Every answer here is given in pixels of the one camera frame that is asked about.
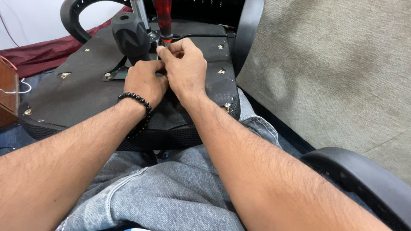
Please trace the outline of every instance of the white wall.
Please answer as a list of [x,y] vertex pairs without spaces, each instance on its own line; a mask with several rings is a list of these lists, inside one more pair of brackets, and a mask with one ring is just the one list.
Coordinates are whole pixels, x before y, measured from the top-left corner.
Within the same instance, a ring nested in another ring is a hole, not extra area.
[[[19,46],[69,35],[60,20],[64,0],[0,0],[0,14]],[[114,16],[124,5],[103,1],[87,7],[80,23],[89,30]],[[0,21],[0,50],[16,47]]]

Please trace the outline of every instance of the black beaded bracelet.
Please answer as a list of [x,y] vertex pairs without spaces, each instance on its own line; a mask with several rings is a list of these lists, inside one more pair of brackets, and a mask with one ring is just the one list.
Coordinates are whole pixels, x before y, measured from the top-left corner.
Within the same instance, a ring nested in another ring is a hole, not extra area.
[[150,114],[151,114],[151,106],[150,103],[145,101],[143,98],[141,98],[141,96],[136,95],[134,93],[123,93],[121,95],[118,96],[118,100],[124,99],[124,98],[132,98],[132,99],[136,99],[138,102],[144,104],[147,112],[145,114],[145,117],[141,120],[141,122],[139,124],[137,124],[132,131],[129,133],[129,135],[127,136],[127,139],[135,139],[136,137],[138,137],[144,130],[147,129],[148,123],[150,122]]

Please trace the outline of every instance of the hand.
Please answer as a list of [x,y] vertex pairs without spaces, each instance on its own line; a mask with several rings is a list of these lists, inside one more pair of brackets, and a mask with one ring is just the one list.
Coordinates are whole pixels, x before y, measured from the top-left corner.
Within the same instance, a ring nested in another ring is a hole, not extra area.
[[159,46],[157,53],[166,64],[170,87],[183,106],[187,99],[206,96],[207,61],[189,38],[171,44],[169,49]]
[[164,68],[165,64],[161,60],[138,61],[128,71],[124,92],[141,96],[154,109],[169,87],[169,81],[165,76],[155,75],[156,72],[164,72]]

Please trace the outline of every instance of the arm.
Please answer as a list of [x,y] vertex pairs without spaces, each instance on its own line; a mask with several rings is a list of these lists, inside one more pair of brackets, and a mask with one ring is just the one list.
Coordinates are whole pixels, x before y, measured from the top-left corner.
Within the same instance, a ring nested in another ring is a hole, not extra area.
[[204,86],[207,65],[191,40],[157,52],[166,63],[170,87],[193,119],[248,230],[389,230],[308,166],[212,102]]
[[[130,68],[125,92],[155,108],[166,92],[162,61]],[[145,116],[145,106],[126,98],[61,133],[0,157],[2,230],[51,230],[70,211],[128,132]]]

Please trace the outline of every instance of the white cable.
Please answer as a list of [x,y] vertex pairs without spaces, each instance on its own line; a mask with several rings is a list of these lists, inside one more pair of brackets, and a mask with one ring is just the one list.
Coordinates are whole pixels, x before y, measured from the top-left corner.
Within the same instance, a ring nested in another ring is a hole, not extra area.
[[25,78],[23,78],[20,82],[22,82],[22,83],[24,83],[24,84],[26,84],[26,85],[29,86],[29,89],[28,89],[27,91],[23,91],[23,92],[18,92],[18,91],[5,92],[5,91],[4,91],[3,89],[1,89],[1,88],[0,88],[0,90],[1,90],[2,92],[6,93],[6,94],[14,94],[14,93],[23,94],[23,93],[27,93],[27,92],[31,91],[31,86],[30,86],[30,84],[23,82],[23,80],[25,80]]

